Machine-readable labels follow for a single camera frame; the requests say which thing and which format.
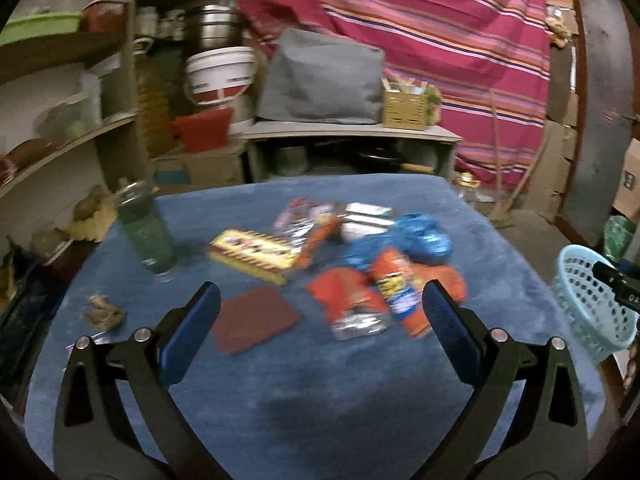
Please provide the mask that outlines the light blue plastic basket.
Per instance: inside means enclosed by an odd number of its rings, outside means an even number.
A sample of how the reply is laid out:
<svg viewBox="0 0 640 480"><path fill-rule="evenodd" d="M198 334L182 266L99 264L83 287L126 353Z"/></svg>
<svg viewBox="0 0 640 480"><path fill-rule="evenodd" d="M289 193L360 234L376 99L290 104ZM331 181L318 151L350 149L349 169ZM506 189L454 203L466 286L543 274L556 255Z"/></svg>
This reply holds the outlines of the light blue plastic basket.
<svg viewBox="0 0 640 480"><path fill-rule="evenodd" d="M611 354L631 346L637 333L638 314L621 306L614 292L593 276L593 266L611 263L588 247L565 246L555 260L550 288L560 309L570 320L574 337L599 364Z"/></svg>

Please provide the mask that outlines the cardboard box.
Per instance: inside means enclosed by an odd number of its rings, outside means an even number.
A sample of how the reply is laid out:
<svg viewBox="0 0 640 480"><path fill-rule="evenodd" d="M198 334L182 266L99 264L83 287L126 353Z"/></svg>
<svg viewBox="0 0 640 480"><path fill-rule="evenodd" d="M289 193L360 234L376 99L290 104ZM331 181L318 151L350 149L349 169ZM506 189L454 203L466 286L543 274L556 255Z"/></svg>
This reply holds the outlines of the cardboard box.
<svg viewBox="0 0 640 480"><path fill-rule="evenodd" d="M637 224L640 211L640 142L631 141L626 151L613 207L629 221Z"/></svg>

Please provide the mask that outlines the dried brown leaf scrap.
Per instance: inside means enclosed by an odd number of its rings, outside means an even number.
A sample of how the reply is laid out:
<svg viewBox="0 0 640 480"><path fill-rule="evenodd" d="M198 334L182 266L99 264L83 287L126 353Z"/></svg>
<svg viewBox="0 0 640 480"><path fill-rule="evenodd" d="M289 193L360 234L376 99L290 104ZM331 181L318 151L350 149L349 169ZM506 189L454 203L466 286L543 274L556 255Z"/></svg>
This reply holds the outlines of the dried brown leaf scrap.
<svg viewBox="0 0 640 480"><path fill-rule="evenodd" d="M88 301L90 308L82 312L82 318L97 330L109 332L126 320L126 312L112 304L107 296L92 295Z"/></svg>

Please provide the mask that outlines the straw broom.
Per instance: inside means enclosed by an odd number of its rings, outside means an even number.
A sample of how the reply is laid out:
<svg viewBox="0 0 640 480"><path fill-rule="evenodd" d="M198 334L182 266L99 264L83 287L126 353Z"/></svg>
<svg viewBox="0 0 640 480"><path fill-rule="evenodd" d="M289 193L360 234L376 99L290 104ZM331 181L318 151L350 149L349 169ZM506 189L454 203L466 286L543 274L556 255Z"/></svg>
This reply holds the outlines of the straw broom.
<svg viewBox="0 0 640 480"><path fill-rule="evenodd" d="M497 187L497 197L492 207L491 211L487 216L487 219L492 224L492 226L497 230L507 229L511 226L514 226L514 220L512 218L511 209L516 202L518 196L520 196L521 192L524 191L525 185L528 183L530 177L533 175L536 167L538 166L538 162L541 159L542 153L547 146L548 143L548 134L545 133L542 137L541 144L539 145L538 150L536 151L535 157L533 161L530 163L528 168L525 171L524 176L521 178L520 182L507 200L503 199L502 192L502 160L500 155L500 131L499 131L499 121L498 121L498 113L497 113L497 105L496 105L496 97L495 91L493 88L489 89L489 104L491 107L491 125L492 125L492 133L494 134L494 157L495 157L495 168L496 168L496 187Z"/></svg>

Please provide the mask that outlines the maroon scouring pad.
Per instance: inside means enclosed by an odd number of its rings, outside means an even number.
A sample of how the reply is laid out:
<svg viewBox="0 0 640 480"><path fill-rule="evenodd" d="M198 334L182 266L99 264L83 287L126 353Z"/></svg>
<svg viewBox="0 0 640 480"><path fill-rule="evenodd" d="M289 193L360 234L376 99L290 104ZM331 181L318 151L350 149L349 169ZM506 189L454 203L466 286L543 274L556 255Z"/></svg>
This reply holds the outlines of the maroon scouring pad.
<svg viewBox="0 0 640 480"><path fill-rule="evenodd" d="M265 285L225 301L212 332L218 349L233 356L282 335L301 319L276 286Z"/></svg>

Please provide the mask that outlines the blue crumpled plastic bag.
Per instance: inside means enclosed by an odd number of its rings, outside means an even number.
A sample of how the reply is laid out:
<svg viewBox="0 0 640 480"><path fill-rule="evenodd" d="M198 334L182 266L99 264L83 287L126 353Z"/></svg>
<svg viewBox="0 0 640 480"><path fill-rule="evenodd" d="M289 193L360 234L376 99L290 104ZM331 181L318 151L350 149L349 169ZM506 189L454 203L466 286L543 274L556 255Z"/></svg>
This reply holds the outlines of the blue crumpled plastic bag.
<svg viewBox="0 0 640 480"><path fill-rule="evenodd" d="M440 224L426 214L403 214L382 233L370 234L348 244L342 263L367 273L375 259L387 248L396 249L409 260L440 266L448 262L454 252L450 236Z"/></svg>

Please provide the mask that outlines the orange blue snack packet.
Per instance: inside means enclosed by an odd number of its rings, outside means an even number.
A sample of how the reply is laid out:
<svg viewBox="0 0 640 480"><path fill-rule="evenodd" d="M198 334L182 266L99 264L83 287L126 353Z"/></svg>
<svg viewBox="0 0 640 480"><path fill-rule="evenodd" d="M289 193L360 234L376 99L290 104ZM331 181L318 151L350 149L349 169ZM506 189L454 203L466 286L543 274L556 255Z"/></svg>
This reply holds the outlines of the orange blue snack packet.
<svg viewBox="0 0 640 480"><path fill-rule="evenodd" d="M414 286L409 260L399 250L383 248L368 273L398 321L407 322L418 312L421 297Z"/></svg>

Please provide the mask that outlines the red foil snack wrapper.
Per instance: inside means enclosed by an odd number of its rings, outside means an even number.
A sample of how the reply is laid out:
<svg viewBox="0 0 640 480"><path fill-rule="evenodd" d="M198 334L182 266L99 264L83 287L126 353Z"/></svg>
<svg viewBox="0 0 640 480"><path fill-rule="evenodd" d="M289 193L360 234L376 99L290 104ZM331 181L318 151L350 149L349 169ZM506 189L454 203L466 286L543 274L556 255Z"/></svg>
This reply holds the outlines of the red foil snack wrapper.
<svg viewBox="0 0 640 480"><path fill-rule="evenodd" d="M390 308L370 287L369 279L355 269L327 270L312 280L307 290L322 305L337 340L373 336L390 327Z"/></svg>

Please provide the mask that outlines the blue fuzzy table mat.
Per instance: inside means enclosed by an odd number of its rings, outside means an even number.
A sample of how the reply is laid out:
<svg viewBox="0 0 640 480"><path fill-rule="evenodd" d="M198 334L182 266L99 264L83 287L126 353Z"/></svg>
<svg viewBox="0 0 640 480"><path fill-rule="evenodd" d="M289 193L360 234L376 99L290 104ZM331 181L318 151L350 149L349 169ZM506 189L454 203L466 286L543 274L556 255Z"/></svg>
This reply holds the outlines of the blue fuzzy table mat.
<svg viewBox="0 0 640 480"><path fill-rule="evenodd" d="M582 389L586 419L597 426L605 388L588 353L572 337L547 284L483 216L443 178L420 174L303 177L161 197L158 208L176 245L167 280L142 266L119 226L86 261L52 322L32 373L26 436L52 458L55 407L66 349L89 333L89 296L110 298L126 312L120 336L156 324L205 282L224 298L258 286L256 278L211 258L222 231L268 233L290 200L359 202L434 218L454 246L452 265L468 286L466 303L489 327L514 339L567 342ZM258 347L227 356L207 339L186 377L170 390L209 452L237 479L405 479L433 452L468 402L444 350L432 335L412 338L399 325L382 334L337 340L295 273L282 296L299 323Z"/></svg>

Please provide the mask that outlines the green vegetable bunch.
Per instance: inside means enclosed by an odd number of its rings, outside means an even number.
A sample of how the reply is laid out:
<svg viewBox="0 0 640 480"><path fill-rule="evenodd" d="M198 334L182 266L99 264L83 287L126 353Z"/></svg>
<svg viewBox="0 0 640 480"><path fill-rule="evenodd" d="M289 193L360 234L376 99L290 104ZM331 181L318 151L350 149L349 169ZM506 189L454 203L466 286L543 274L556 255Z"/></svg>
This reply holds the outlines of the green vegetable bunch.
<svg viewBox="0 0 640 480"><path fill-rule="evenodd" d="M426 124L428 126L438 125L440 116L442 116L442 94L434 84L428 84L423 94L426 99Z"/></svg>

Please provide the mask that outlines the red striped curtain cloth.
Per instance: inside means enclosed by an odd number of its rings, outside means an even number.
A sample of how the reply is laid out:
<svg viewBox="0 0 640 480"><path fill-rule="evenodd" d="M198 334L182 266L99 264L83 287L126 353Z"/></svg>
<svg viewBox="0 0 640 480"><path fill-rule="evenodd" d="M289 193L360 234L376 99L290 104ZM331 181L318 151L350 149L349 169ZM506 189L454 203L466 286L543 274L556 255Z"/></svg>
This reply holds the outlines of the red striped curtain cloth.
<svg viewBox="0 0 640 480"><path fill-rule="evenodd" d="M550 79L546 0L236 0L262 50L283 29L381 49L390 78L435 86L457 166L518 185L544 137Z"/></svg>

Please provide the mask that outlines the red plastic tub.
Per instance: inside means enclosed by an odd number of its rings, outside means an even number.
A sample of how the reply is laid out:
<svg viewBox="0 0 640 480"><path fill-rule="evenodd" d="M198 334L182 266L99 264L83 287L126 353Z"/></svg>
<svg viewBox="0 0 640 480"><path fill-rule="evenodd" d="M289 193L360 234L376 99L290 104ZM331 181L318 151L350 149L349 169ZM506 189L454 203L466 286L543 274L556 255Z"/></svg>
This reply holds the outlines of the red plastic tub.
<svg viewBox="0 0 640 480"><path fill-rule="evenodd" d="M229 142L233 110L209 108L189 116L180 116L171 123L183 149L191 154L224 148Z"/></svg>

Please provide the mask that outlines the grey wooden side shelf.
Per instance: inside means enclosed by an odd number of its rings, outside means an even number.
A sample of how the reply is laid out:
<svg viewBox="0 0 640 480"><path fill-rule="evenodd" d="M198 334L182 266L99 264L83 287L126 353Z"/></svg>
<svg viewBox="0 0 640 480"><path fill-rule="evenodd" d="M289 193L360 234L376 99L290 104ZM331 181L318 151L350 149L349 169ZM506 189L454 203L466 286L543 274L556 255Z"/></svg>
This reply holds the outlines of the grey wooden side shelf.
<svg viewBox="0 0 640 480"><path fill-rule="evenodd" d="M241 138L256 182L398 172L450 180L462 142L461 136L441 126L419 131L312 122L256 122Z"/></svg>

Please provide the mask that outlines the grey fabric cover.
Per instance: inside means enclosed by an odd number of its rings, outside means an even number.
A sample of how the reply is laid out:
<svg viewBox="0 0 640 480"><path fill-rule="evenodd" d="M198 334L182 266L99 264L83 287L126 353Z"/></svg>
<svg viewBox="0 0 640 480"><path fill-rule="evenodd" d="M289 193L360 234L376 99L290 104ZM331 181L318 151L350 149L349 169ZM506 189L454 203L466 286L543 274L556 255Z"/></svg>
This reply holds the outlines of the grey fabric cover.
<svg viewBox="0 0 640 480"><path fill-rule="evenodd" d="M385 53L345 38L285 29L256 115L273 122L373 125L380 121Z"/></svg>

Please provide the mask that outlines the green plastic basin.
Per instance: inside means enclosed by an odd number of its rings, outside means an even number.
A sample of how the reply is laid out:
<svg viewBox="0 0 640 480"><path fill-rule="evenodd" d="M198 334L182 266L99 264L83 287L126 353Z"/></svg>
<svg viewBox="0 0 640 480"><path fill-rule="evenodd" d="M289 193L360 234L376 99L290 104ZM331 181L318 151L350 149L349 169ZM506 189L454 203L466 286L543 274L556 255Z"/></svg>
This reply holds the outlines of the green plastic basin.
<svg viewBox="0 0 640 480"><path fill-rule="evenodd" d="M27 39L78 32L81 12L43 13L9 20L2 29L0 44L14 44Z"/></svg>

